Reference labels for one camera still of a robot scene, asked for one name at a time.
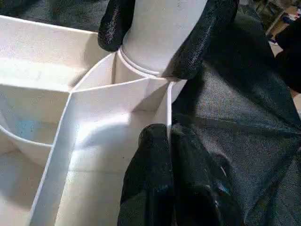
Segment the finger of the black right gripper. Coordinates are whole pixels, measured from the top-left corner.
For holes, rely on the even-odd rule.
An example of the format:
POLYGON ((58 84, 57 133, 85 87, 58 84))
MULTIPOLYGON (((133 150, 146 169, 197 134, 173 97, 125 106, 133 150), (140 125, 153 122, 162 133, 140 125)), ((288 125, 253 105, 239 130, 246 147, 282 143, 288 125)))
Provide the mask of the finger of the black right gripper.
POLYGON ((115 52, 122 45, 134 16, 135 0, 110 0, 98 30, 98 45, 115 52))
POLYGON ((200 70, 208 47, 231 23, 238 11, 238 0, 208 0, 196 25, 177 51, 172 75, 192 79, 200 70))

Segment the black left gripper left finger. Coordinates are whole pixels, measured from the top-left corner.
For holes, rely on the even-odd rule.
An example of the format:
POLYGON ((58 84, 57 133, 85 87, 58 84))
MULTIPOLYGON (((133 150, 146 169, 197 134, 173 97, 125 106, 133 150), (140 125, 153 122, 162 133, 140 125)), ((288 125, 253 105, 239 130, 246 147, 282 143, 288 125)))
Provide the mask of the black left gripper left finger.
POLYGON ((172 222, 174 184, 167 129, 145 127, 123 179, 119 226, 169 226, 172 222))

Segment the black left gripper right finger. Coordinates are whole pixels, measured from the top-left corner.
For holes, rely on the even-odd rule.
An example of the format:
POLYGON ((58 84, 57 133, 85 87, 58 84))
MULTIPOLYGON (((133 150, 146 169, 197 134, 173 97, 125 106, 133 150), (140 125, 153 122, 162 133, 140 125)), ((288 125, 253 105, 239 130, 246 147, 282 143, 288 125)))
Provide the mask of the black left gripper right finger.
POLYGON ((192 128, 171 130, 175 217, 179 226, 242 226, 241 209, 222 167, 192 128))

